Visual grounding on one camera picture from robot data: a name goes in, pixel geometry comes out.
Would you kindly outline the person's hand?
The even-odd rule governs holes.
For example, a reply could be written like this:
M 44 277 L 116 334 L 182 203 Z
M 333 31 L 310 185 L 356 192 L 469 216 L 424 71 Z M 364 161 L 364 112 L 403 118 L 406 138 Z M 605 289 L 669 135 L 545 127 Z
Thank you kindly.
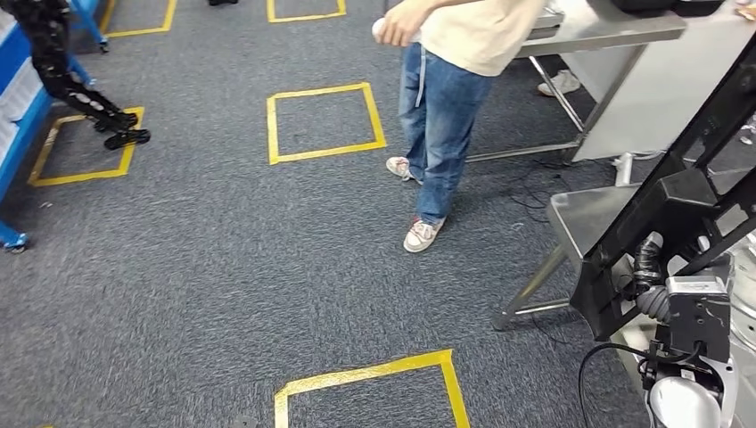
M 384 14 L 382 25 L 374 34 L 374 40 L 383 45 L 407 46 L 427 19 L 432 7 L 432 1 L 400 2 Z

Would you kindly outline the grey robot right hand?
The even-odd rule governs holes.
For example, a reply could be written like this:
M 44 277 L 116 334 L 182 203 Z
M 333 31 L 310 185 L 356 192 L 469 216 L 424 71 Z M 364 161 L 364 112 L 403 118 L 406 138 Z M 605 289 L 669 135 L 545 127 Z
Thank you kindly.
M 654 339 L 669 352 L 726 363 L 730 358 L 732 294 L 737 260 L 730 251 L 690 276 L 665 276 L 663 238 L 650 233 L 633 265 L 636 307 L 657 322 Z

